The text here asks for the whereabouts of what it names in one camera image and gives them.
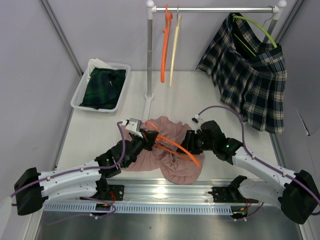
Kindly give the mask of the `pink garment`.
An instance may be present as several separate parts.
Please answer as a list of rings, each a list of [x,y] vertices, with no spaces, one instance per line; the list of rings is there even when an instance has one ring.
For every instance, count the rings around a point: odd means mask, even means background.
[[[187,131],[192,129],[188,124],[181,121],[175,123],[161,116],[144,122],[141,127],[146,131],[156,130],[170,141],[157,140],[151,151],[142,150],[136,162],[124,168],[124,171],[150,172],[159,169],[166,180],[180,185],[192,184],[199,178],[205,155],[201,153],[194,156],[200,164],[197,166],[186,153],[177,153],[178,147],[172,144],[182,145]]]

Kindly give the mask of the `navy plaid skirt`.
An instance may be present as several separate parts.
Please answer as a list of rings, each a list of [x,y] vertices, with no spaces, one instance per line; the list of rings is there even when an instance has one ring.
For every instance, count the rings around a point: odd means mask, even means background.
[[[218,87],[220,100],[252,128],[284,132],[287,69],[282,47],[261,42],[240,13],[231,13],[197,67]]]

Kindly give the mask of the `green hanger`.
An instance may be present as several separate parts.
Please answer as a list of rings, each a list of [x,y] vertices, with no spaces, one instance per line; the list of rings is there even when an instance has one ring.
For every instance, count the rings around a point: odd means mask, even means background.
[[[265,36],[267,37],[267,40],[270,40],[274,49],[276,49],[278,47],[278,45],[276,44],[276,42],[272,38],[271,34],[265,30],[264,25],[260,25],[259,23],[257,23],[256,21],[254,21],[248,17],[244,17],[242,15],[240,16],[240,15],[237,15],[234,13],[232,16],[233,23],[235,22],[235,19],[240,19],[240,20],[252,23],[253,25],[255,25],[257,28],[259,28],[265,34]],[[246,55],[253,56],[253,57],[256,56],[256,53],[254,52],[254,50],[251,47],[249,47],[249,44],[245,41],[245,39],[243,37],[239,37],[236,34],[235,30],[233,31],[233,36],[236,38],[236,42],[241,44],[242,48],[245,49]]]

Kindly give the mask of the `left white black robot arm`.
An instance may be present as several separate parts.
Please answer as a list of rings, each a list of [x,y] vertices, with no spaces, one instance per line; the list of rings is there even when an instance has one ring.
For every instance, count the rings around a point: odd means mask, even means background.
[[[94,160],[65,170],[27,169],[14,184],[13,196],[19,216],[40,210],[44,205],[72,198],[104,200],[110,187],[107,180],[135,163],[142,151],[150,151],[157,131],[142,131],[131,140],[120,140]]]

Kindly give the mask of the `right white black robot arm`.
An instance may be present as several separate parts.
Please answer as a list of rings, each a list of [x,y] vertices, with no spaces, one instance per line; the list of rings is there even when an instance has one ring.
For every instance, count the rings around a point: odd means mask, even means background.
[[[295,172],[259,159],[243,142],[226,137],[214,121],[204,122],[197,130],[188,130],[182,142],[193,155],[211,151],[224,162],[245,169],[262,182],[239,175],[229,185],[228,196],[234,202],[254,199],[281,209],[296,224],[303,225],[315,214],[320,193],[310,173]]]

